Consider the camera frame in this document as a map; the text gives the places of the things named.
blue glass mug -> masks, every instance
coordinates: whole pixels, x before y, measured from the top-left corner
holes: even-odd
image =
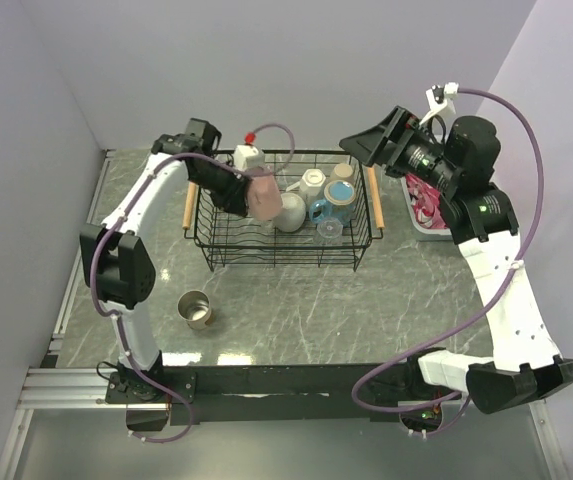
[[[324,188],[324,198],[315,200],[308,210],[308,216],[314,224],[328,217],[334,217],[345,227],[355,214],[355,187],[342,180],[330,182]]]

cup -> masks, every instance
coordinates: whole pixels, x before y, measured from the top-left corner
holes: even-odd
[[[322,246],[341,245],[343,230],[342,222],[335,217],[324,218],[317,224],[315,243]]]
[[[304,199],[307,209],[322,195],[324,183],[326,175],[318,168],[309,168],[302,175],[299,181],[299,194]]]
[[[282,211],[282,197],[274,175],[253,177],[246,190],[246,203],[251,217],[265,222]]]
[[[330,181],[341,180],[355,185],[355,169],[348,163],[338,163],[333,168],[333,173],[330,175]]]
[[[199,290],[191,290],[182,295],[177,310],[193,330],[203,330],[215,319],[208,296]]]
[[[273,225],[278,230],[292,233],[298,230],[306,220],[306,203],[296,193],[282,193],[282,211],[273,218]]]
[[[348,226],[355,213],[355,187],[350,183],[335,180],[326,185],[324,198],[315,200],[308,215],[314,224],[319,224],[328,217],[338,219],[343,226]]]

white wall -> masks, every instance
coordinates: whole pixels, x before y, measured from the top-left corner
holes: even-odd
[[[0,0],[0,453],[52,334],[99,148],[17,0]]]
[[[551,334],[573,358],[573,2],[537,2],[492,91],[522,109],[541,143],[546,197],[528,271]],[[528,140],[519,123],[494,105],[484,102],[480,114],[497,124],[499,178],[525,231],[535,197]],[[573,386],[553,396],[549,407],[573,478]]]
[[[423,113],[434,83],[488,88],[534,0],[22,3],[102,147],[148,147],[197,116],[226,146],[277,120],[310,148],[398,103]]]

gray table surface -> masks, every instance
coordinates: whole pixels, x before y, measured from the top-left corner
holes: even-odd
[[[124,198],[148,152],[118,150],[110,158],[94,221]],[[171,198],[146,247],[156,265],[150,299],[153,333],[164,363],[305,364],[380,362],[461,323],[481,307],[472,275],[450,242],[413,238],[398,180],[378,170],[386,220],[383,240],[348,266],[232,265],[211,272],[200,249],[183,238],[186,186]],[[194,331],[180,319],[182,293],[205,291],[216,321]],[[115,361],[110,322],[99,317],[80,280],[58,367]],[[490,355],[485,321],[447,340],[452,351]]]

mug handle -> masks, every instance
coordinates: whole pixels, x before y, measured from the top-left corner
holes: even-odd
[[[331,203],[325,198],[322,198],[313,202],[313,204],[308,209],[308,216],[310,217],[310,221],[317,225],[324,218],[330,216],[331,211]]]

